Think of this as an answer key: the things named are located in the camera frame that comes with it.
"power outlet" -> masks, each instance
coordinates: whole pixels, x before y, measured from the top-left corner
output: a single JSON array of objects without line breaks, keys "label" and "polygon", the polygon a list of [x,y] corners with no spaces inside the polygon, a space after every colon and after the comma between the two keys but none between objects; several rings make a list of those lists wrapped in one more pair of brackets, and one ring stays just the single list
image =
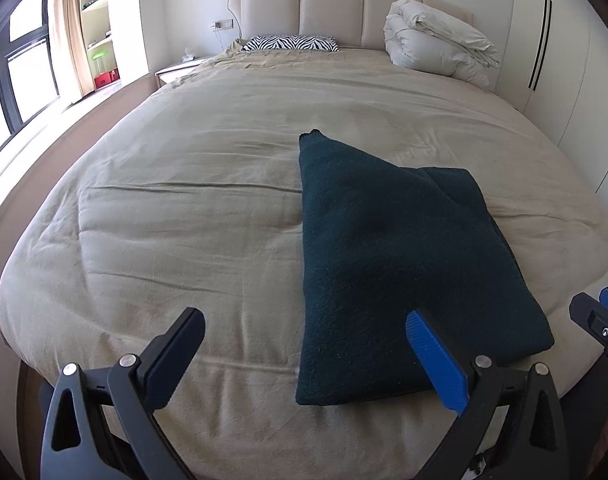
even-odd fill
[{"label": "power outlet", "polygon": [[213,30],[226,30],[227,28],[233,28],[233,20],[219,20],[218,22],[213,22],[210,25],[210,28]]}]

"nightstand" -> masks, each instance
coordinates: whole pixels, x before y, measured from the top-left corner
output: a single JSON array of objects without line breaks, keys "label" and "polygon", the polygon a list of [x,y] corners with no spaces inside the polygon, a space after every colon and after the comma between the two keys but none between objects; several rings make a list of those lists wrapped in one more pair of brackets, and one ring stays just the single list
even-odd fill
[{"label": "nightstand", "polygon": [[157,80],[157,88],[162,88],[165,84],[175,81],[177,78],[188,74],[196,66],[201,65],[204,61],[209,59],[208,57],[200,57],[199,59],[193,59],[192,61],[186,61],[184,63],[177,63],[162,70],[155,72],[155,79]]}]

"window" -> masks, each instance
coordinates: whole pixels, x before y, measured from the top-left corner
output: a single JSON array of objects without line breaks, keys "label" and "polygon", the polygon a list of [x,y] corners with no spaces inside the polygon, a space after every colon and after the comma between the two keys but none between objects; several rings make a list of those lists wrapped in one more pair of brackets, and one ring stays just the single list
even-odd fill
[{"label": "window", "polygon": [[0,150],[57,98],[47,0],[22,0],[0,32]]}]

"headboard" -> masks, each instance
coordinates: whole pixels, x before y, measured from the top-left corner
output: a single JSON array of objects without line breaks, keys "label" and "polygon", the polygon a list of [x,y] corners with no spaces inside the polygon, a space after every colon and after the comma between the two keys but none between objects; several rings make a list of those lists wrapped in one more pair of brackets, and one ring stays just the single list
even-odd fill
[{"label": "headboard", "polygon": [[[384,24],[397,0],[228,0],[244,39],[256,34],[332,36],[343,46],[383,50]],[[417,0],[472,25],[472,14],[441,0]]]}]

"zebra print pillow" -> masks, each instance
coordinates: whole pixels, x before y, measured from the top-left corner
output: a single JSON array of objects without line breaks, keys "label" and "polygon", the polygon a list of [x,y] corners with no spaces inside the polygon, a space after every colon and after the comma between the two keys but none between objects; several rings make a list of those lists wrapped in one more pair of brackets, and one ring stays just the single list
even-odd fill
[{"label": "zebra print pillow", "polygon": [[265,48],[281,48],[286,50],[305,49],[305,50],[326,50],[337,52],[337,42],[335,38],[326,36],[277,36],[274,34],[264,34],[253,36],[242,47],[243,52],[252,50],[263,50]]}]

